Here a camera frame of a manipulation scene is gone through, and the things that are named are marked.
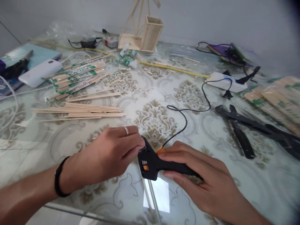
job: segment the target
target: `silver ring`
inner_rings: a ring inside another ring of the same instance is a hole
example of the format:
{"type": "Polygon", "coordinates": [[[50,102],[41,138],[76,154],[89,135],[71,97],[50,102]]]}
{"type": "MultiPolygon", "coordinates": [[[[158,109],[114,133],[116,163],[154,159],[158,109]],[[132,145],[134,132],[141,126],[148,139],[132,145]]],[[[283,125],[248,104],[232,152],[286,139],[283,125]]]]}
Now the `silver ring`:
{"type": "Polygon", "coordinates": [[[126,136],[128,136],[129,135],[128,129],[127,129],[127,127],[124,127],[124,128],[126,130],[126,136]]]}

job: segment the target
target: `white power bank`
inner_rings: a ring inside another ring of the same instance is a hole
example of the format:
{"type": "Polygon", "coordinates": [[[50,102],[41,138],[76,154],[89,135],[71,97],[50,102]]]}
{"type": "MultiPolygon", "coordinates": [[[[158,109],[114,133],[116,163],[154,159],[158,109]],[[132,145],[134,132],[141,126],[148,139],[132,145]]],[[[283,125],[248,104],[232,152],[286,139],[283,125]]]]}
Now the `white power bank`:
{"type": "Polygon", "coordinates": [[[48,59],[19,76],[19,81],[32,88],[36,88],[45,82],[45,80],[42,79],[43,77],[57,73],[62,67],[63,65],[60,62],[54,59],[48,59]]]}

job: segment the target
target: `glass surface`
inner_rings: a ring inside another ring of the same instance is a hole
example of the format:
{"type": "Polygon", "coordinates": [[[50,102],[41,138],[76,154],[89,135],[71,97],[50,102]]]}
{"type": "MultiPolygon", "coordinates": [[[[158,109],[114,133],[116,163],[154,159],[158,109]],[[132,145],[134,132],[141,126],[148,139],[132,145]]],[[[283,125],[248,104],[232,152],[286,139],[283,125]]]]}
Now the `glass surface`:
{"type": "MultiPolygon", "coordinates": [[[[41,35],[40,40],[68,46],[65,40],[48,38],[41,35]]],[[[74,53],[73,50],[53,45],[31,42],[62,53],[62,60],[74,53]]],[[[99,45],[99,49],[111,49],[99,45]]],[[[67,60],[70,65],[88,59],[85,55],[67,60]]],[[[194,47],[162,43],[157,45],[154,54],[140,53],[140,60],[153,63],[159,61],[177,67],[191,69],[191,72],[209,75],[212,72],[230,70],[235,77],[243,77],[241,68],[219,61],[219,57],[197,52],[194,47]],[[200,63],[184,59],[192,58],[200,63]]],[[[58,107],[64,100],[45,102],[45,97],[54,94],[52,88],[19,95],[19,110],[13,123],[1,134],[0,140],[0,188],[21,178],[43,171],[61,162],[66,156],[73,155],[85,148],[93,138],[108,126],[119,127],[136,125],[140,134],[145,136],[154,150],[158,149],[169,137],[180,131],[185,120],[167,105],[177,108],[204,110],[208,108],[201,86],[205,81],[168,69],[139,64],[131,71],[120,70],[123,65],[116,65],[111,58],[105,58],[107,76],[97,85],[91,85],[80,91],[81,95],[94,93],[111,87],[111,93],[120,93],[103,99],[88,100],[86,104],[120,107],[125,117],[74,120],[58,122],[38,122],[42,119],[56,119],[60,114],[35,115],[31,108],[58,107]]],[[[287,224],[295,211],[296,199],[300,190],[299,162],[287,154],[275,141],[265,138],[255,131],[242,127],[255,151],[256,158],[248,160],[241,155],[241,150],[233,138],[232,128],[214,112],[214,107],[224,105],[229,109],[233,104],[237,111],[245,109],[260,119],[269,122],[245,100],[233,93],[230,101],[222,98],[224,90],[205,85],[205,93],[212,105],[208,112],[187,112],[186,130],[170,141],[180,140],[193,148],[225,162],[236,185],[243,195],[257,210],[276,224],[287,224]]],[[[32,90],[27,86],[17,93],[32,90]]],[[[15,110],[14,98],[0,100],[0,126],[4,126],[15,110]]],[[[137,160],[132,162],[127,171],[108,181],[85,187],[72,193],[67,198],[60,198],[46,206],[66,210],[79,215],[94,215],[99,220],[119,223],[157,224],[151,192],[143,179],[137,160]]],[[[175,182],[158,175],[152,181],[153,190],[162,224],[216,224],[218,219],[200,211],[190,197],[175,182]]]]}

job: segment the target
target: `white wall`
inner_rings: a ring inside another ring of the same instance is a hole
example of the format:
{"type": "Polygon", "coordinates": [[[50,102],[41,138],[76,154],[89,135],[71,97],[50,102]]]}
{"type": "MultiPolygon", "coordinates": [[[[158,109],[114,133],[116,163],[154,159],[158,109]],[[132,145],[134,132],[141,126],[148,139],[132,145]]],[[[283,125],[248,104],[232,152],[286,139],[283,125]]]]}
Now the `white wall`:
{"type": "Polygon", "coordinates": [[[8,32],[8,30],[0,23],[0,57],[5,53],[20,46],[20,43],[8,32]]]}
{"type": "MultiPolygon", "coordinates": [[[[279,71],[298,74],[299,30],[281,0],[161,0],[151,15],[164,23],[160,40],[195,45],[234,42],[279,71]]],[[[22,42],[54,20],[119,33],[135,0],[1,0],[0,21],[22,42]]]]}

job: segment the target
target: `finger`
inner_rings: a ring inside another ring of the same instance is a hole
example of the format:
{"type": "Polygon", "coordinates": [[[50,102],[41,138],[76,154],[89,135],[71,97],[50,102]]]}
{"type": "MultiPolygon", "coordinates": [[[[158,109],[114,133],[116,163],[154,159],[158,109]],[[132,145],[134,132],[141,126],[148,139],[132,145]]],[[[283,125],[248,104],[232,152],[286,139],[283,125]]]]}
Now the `finger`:
{"type": "Polygon", "coordinates": [[[158,157],[168,162],[185,163],[193,171],[198,173],[207,183],[216,176],[216,170],[212,166],[194,157],[188,152],[168,152],[160,154],[158,157]]]}
{"type": "Polygon", "coordinates": [[[193,181],[181,173],[175,171],[164,171],[163,175],[174,180],[179,186],[181,186],[194,202],[196,200],[198,201],[199,196],[203,194],[202,190],[194,184],[193,181]]]}
{"type": "Polygon", "coordinates": [[[128,137],[121,137],[118,139],[119,149],[122,151],[122,156],[125,155],[130,149],[141,146],[145,147],[145,141],[139,133],[132,134],[128,137]]]}
{"type": "Polygon", "coordinates": [[[136,147],[130,149],[124,156],[123,161],[126,165],[129,165],[137,156],[138,152],[143,148],[143,146],[137,145],[136,147]]]}
{"type": "Polygon", "coordinates": [[[220,171],[228,171],[227,167],[225,166],[225,164],[218,160],[215,159],[213,157],[208,156],[207,154],[204,154],[194,148],[192,148],[191,146],[182,143],[180,141],[176,141],[171,147],[168,147],[165,149],[166,152],[181,152],[181,151],[185,151],[190,153],[191,155],[199,158],[200,160],[206,162],[207,164],[215,167],[216,169],[220,170],[220,171]]]}
{"type": "MultiPolygon", "coordinates": [[[[110,132],[112,132],[115,137],[122,138],[122,137],[127,136],[126,129],[124,127],[112,127],[109,129],[110,129],[110,132]]],[[[128,136],[138,133],[137,126],[128,126],[127,130],[128,130],[128,136]]]]}

